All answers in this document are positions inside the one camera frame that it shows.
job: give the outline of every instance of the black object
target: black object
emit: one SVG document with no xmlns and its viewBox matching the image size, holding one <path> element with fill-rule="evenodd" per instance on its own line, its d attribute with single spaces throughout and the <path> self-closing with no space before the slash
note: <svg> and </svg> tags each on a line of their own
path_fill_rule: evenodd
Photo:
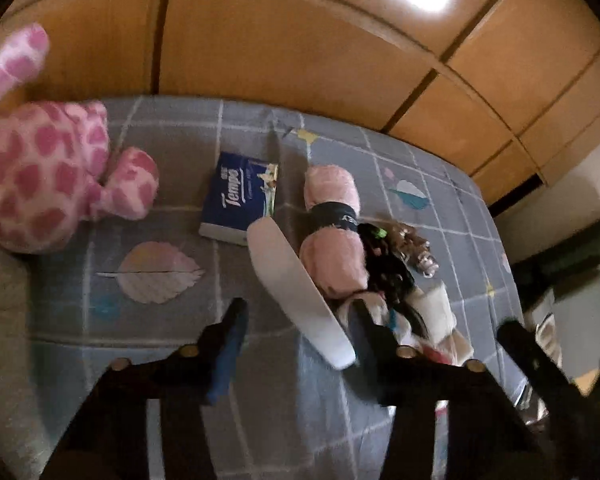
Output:
<svg viewBox="0 0 600 480">
<path fill-rule="evenodd" d="M 600 265 L 600 220 L 570 238 L 511 267 L 522 310 L 551 286 Z"/>
<path fill-rule="evenodd" d="M 352 307 L 349 330 L 363 373 L 378 402 L 397 407 L 381 480 L 430 478 L 434 410 L 442 399 L 449 417 L 446 480 L 600 479 L 599 404 L 568 383 L 517 321 L 504 322 L 497 338 L 546 403 L 553 457 L 481 362 L 459 368 L 426 360 L 374 325 L 362 302 Z"/>
<path fill-rule="evenodd" d="M 365 267 L 369 273 L 367 290 L 384 296 L 386 305 L 402 314 L 413 333 L 427 338 L 427 327 L 420 314 L 404 297 L 415 287 L 404 260 L 393 253 L 386 231 L 373 224 L 359 224 L 358 234 L 365 248 Z"/>
<path fill-rule="evenodd" d="M 309 210 L 311 232 L 323 227 L 337 227 L 345 231 L 358 230 L 358 215 L 352 207 L 342 202 L 322 202 Z"/>
<path fill-rule="evenodd" d="M 114 361 L 69 424 L 41 480 L 149 480 L 147 399 L 160 399 L 165 476 L 214 480 L 200 405 L 226 393 L 247 323 L 247 304 L 237 298 L 197 344 L 147 364 Z"/>
</svg>

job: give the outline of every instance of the plush toy tail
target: plush toy tail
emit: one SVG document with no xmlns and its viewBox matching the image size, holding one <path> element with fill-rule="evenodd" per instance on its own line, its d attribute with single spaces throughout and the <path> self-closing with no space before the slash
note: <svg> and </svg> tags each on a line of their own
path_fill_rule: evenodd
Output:
<svg viewBox="0 0 600 480">
<path fill-rule="evenodd" d="M 0 99 L 40 73 L 48 50 L 49 38 L 37 23 L 14 32 L 4 41 L 0 47 Z"/>
</svg>

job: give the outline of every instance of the gray bedsheet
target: gray bedsheet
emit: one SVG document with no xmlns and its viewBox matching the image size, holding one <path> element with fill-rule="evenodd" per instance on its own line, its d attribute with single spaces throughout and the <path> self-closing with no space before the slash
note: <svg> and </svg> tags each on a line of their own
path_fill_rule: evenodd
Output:
<svg viewBox="0 0 600 480">
<path fill-rule="evenodd" d="M 140 222 L 110 218 L 81 226 L 61 253 L 32 262 L 34 380 L 53 445 L 107 364 L 160 358 L 195 340 L 231 298 L 250 304 L 246 344 L 228 396 L 205 408 L 214 465 L 222 478 L 378 478 L 391 431 L 385 408 L 361 398 L 355 370 L 336 372 L 295 330 L 260 286 L 246 248 L 197 236 L 200 209 L 220 150 L 280 164 L 275 219 L 297 249 L 306 234 L 302 186 L 307 164 L 338 164 L 356 181 L 362 219 L 394 218 L 419 227 L 440 263 L 458 328 L 507 394 L 523 376 L 499 349 L 494 329 L 521 317 L 502 244 L 475 184 L 457 168 L 387 136 L 337 121 L 263 105 L 196 98 L 106 101 L 113 146 L 139 146 L 156 160 L 160 192 Z M 319 135 L 307 145 L 290 133 Z M 393 190 L 413 184 L 430 205 L 415 210 Z M 174 244 L 206 274 L 163 305 L 139 304 L 111 278 L 138 243 Z M 421 286 L 431 282 L 416 277 Z M 150 404 L 150 434 L 157 407 Z M 445 464 L 438 425 L 436 473 Z M 154 445 L 152 476 L 162 475 Z"/>
</svg>

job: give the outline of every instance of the white cloth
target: white cloth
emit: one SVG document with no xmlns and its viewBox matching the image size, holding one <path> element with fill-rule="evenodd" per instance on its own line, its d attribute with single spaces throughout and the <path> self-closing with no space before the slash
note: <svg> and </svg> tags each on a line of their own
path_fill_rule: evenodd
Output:
<svg viewBox="0 0 600 480">
<path fill-rule="evenodd" d="M 409 303 L 424 321 L 429 332 L 429 341 L 439 344 L 456 327 L 456 316 L 451 311 L 446 286 L 437 283 L 432 289 L 423 292 L 418 287 L 406 297 Z"/>
<path fill-rule="evenodd" d="M 345 332 L 349 334 L 349 311 L 351 303 L 354 300 L 362 300 L 365 303 L 366 309 L 371 314 L 371 319 L 374 324 L 381 326 L 388 326 L 390 323 L 389 308 L 386 306 L 386 302 L 379 294 L 375 292 L 359 292 L 354 294 L 350 298 L 347 298 L 340 308 L 338 309 L 336 316 L 344 327 Z M 421 345 L 411 332 L 411 323 L 400 313 L 395 312 L 395 323 L 392 327 L 394 336 L 399 345 L 412 346 L 417 350 L 421 350 Z"/>
<path fill-rule="evenodd" d="M 474 347 L 458 332 L 458 329 L 453 329 L 450 335 L 440 341 L 436 345 L 436 350 L 451 357 L 453 366 L 462 366 L 467 359 L 474 356 Z"/>
</svg>

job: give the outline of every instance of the pink leaf pattern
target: pink leaf pattern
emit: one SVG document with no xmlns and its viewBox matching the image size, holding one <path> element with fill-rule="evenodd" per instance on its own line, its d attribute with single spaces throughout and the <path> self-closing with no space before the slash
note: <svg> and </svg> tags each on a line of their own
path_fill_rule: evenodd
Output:
<svg viewBox="0 0 600 480">
<path fill-rule="evenodd" d="M 204 273 L 193 258 L 171 244 L 144 242 L 129 251 L 114 275 L 132 300 L 161 304 L 195 285 Z"/>
</svg>

